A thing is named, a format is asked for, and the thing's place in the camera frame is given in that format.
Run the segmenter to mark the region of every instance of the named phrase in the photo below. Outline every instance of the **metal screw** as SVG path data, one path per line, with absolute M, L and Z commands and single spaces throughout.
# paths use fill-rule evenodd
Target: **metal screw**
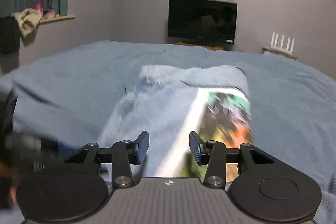
M 223 179 L 221 177 L 212 176 L 207 179 L 207 182 L 210 183 L 211 185 L 218 185 L 223 183 Z
M 126 185 L 131 182 L 131 179 L 129 177 L 121 176 L 117 177 L 114 182 L 118 185 Z

